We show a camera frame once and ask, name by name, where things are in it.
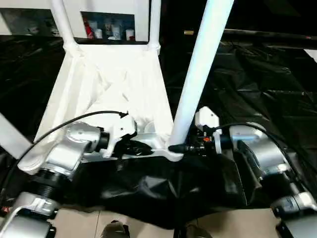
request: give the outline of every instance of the white wall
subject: white wall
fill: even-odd
[[[149,0],[63,0],[75,37],[86,38],[80,11],[133,14],[137,41],[147,41],[149,36]],[[2,8],[50,9],[49,0],[0,0]],[[10,35],[10,30],[0,16],[0,34]]]

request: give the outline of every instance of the white container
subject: white container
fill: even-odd
[[[97,39],[102,39],[103,38],[103,31],[101,29],[96,29],[95,30],[95,37]]]
[[[121,40],[121,27],[120,25],[114,24],[111,26],[112,28],[112,35],[115,40],[119,41]]]
[[[105,34],[107,36],[112,36],[111,25],[112,25],[112,19],[111,18],[106,18],[105,19]]]
[[[96,31],[98,29],[98,23],[97,21],[91,21],[91,20],[88,20],[88,24],[89,26],[91,27],[91,29],[93,31]]]
[[[134,38],[134,30],[133,29],[127,29],[125,31],[127,41],[131,41],[132,38]]]

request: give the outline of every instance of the floor tile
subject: floor tile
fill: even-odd
[[[94,238],[98,214],[59,210],[57,217],[50,221],[57,229],[55,238]]]
[[[236,210],[198,219],[198,226],[212,238],[278,238],[279,220],[270,209]]]

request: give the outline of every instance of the white pole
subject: white pole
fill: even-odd
[[[0,113],[0,146],[19,159],[31,143]]]
[[[150,40],[149,49],[160,50],[159,44],[159,23],[160,23],[161,0],[152,0],[151,3],[151,22],[150,22]]]
[[[185,142],[234,0],[208,0],[178,104],[169,145]]]
[[[76,46],[74,35],[71,31],[69,19],[62,0],[51,0],[52,14],[57,25],[59,34],[64,40],[64,47]]]

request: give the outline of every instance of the person's foot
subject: person's foot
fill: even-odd
[[[129,227],[122,222],[113,220],[106,225],[101,238],[130,238]]]

